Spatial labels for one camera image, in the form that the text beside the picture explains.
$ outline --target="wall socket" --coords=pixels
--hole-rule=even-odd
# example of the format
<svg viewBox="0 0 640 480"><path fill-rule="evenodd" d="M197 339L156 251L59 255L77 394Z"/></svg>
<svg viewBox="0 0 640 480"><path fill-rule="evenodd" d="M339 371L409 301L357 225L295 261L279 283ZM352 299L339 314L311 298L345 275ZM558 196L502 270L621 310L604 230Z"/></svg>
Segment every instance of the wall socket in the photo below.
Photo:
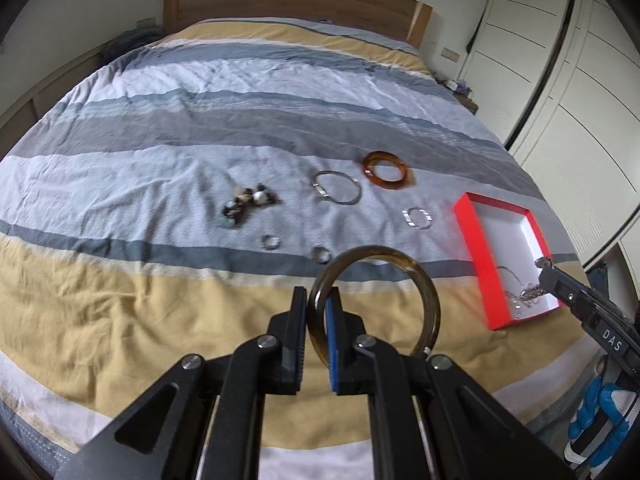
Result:
<svg viewBox="0 0 640 480"><path fill-rule="evenodd" d="M440 55L442 57L445 57L446 59L452 60L454 63L457 63L458 60L460 60L460 54L458 54L457 52L453 52L453 50L449 50L448 48L443 48L442 54Z"/></svg>
<svg viewBox="0 0 640 480"><path fill-rule="evenodd" d="M142 20L137 20L136 28L152 27L155 24L156 24L156 17L151 16L150 18L143 18Z"/></svg>

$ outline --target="bed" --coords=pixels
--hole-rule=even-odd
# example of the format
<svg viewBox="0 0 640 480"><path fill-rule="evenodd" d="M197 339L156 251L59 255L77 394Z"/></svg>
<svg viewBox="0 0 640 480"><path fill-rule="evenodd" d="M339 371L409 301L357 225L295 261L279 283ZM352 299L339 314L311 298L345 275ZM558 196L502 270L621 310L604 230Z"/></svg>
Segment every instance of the bed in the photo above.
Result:
<svg viewBox="0 0 640 480"><path fill-rule="evenodd" d="M165 0L171 35L82 81L0 162L0 416L49 474L181 356L264 332L321 271L318 245L419 261L442 306L436 350L556 438L594 344L566 309L487 330L452 207L471 191L531 209L559 267L585 280L562 224L420 60L430 7L332 2ZM414 185L369 183L373 150L400 156ZM358 179L360 201L323 201L321 170ZM280 203L220 227L236 189L259 182ZM408 206L431 228L410 228ZM360 262L338 286L371 333L412 348L422 314L406 276ZM301 393L267 400L261 455L261 479L372 478L366 401L332 396L311 345Z"/></svg>

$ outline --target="bolt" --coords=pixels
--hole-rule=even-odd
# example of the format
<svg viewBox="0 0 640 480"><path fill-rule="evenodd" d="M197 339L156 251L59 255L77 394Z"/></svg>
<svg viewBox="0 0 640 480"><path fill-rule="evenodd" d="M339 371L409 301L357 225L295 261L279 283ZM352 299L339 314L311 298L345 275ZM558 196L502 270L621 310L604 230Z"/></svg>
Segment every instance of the bolt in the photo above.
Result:
<svg viewBox="0 0 640 480"><path fill-rule="evenodd" d="M193 370L194 368L200 366L201 362L202 359L199 355L189 354L182 358L182 368L184 368L185 370Z"/></svg>
<svg viewBox="0 0 640 480"><path fill-rule="evenodd" d="M448 368L451 368L451 365L453 364L451 359L442 354L434 355L430 361L434 370L447 370Z"/></svg>
<svg viewBox="0 0 640 480"><path fill-rule="evenodd" d="M278 342L276 336L271 334L264 334L258 338L258 348L271 348Z"/></svg>
<svg viewBox="0 0 640 480"><path fill-rule="evenodd" d="M356 345L360 348L369 348L376 344L376 338L369 334L360 334L356 338Z"/></svg>

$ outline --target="orange bangle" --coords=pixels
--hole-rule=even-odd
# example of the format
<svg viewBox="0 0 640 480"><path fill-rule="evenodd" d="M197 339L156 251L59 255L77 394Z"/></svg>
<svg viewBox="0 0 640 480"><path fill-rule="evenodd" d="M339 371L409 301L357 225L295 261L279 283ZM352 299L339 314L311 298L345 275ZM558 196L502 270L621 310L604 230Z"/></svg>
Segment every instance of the orange bangle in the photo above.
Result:
<svg viewBox="0 0 640 480"><path fill-rule="evenodd" d="M384 180L377 176L373 172L373 167L380 160L386 160L387 162L391 162L398 170L400 170L401 176L399 180ZM364 170L365 176L372 181L376 186L384 187L385 189L400 189L401 187L406 186L407 177L409 172L406 168L406 165L402 160L400 160L393 153L389 152L371 152L367 155L362 161L362 167Z"/></svg>

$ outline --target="white bead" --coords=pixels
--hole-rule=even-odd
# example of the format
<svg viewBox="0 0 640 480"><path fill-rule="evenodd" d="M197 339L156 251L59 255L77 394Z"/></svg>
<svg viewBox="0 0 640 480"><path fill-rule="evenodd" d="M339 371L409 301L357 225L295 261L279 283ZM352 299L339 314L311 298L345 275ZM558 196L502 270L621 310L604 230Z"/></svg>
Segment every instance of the white bead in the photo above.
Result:
<svg viewBox="0 0 640 480"><path fill-rule="evenodd" d="M267 195L266 191L256 191L254 193L254 203L255 205L264 205L269 201L269 195Z"/></svg>

